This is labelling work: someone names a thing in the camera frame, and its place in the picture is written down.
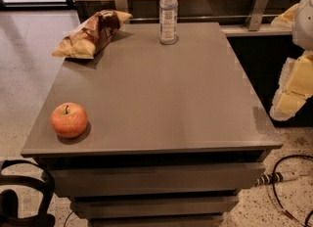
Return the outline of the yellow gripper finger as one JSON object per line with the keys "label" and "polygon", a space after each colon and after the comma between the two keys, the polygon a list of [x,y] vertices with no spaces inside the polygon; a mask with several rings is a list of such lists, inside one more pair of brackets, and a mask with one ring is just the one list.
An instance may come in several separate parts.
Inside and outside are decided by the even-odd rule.
{"label": "yellow gripper finger", "polygon": [[291,28],[298,5],[295,4],[271,21],[273,27]]}
{"label": "yellow gripper finger", "polygon": [[274,120],[286,121],[294,117],[313,96],[313,52],[305,51],[296,60],[287,58],[278,84],[270,116]]}

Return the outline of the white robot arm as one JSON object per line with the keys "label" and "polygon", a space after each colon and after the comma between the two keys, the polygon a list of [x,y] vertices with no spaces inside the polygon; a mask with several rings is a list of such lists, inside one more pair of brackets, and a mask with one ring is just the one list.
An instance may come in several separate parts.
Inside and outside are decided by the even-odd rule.
{"label": "white robot arm", "polygon": [[286,59],[272,100],[270,116],[286,121],[313,96],[313,0],[300,0],[273,19],[271,25],[290,28],[292,42],[304,50],[296,60]]}

